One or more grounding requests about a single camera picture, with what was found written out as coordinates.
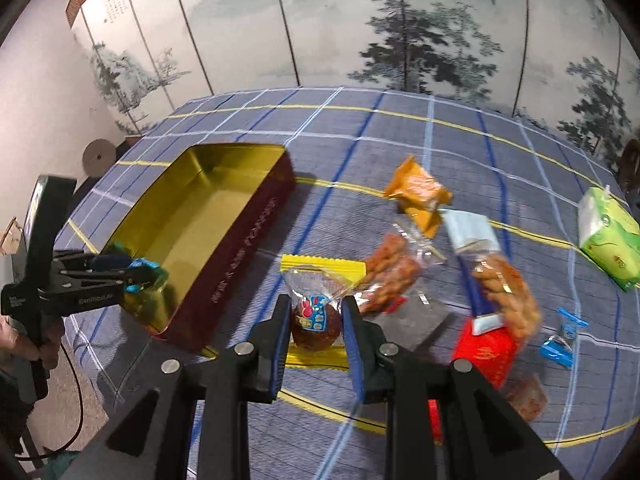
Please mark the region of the operator left hand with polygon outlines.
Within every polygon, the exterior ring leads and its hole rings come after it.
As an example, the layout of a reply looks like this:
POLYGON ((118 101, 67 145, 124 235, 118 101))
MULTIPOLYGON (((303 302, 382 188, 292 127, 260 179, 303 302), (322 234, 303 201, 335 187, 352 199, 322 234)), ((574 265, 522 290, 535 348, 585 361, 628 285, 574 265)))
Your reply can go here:
POLYGON ((43 343, 34 344, 10 324, 8 316, 1 317, 1 369, 12 374, 14 358, 19 356, 29 361, 42 362, 46 370, 58 366, 61 340, 65 334, 62 318, 46 316, 43 319, 43 343))

